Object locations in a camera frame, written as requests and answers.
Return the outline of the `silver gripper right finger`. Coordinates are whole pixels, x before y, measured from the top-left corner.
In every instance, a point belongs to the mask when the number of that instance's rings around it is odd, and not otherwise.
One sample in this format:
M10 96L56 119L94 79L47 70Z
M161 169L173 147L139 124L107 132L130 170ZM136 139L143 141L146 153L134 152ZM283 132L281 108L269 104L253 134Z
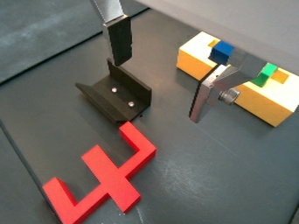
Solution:
M197 123L207 113L207 106L218 101L231 105L239 98L237 86L254 80L267 62L247 55L238 65L217 65L209 77L201 82L191 105L190 118Z

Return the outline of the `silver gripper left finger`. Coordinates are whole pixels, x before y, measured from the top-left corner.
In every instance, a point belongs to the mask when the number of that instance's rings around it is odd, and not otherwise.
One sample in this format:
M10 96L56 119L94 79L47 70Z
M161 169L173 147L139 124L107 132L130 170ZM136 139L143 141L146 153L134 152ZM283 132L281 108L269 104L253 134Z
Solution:
M119 0L91 0L91 3L103 18L111 59L119 67L132 58L131 17L124 13Z

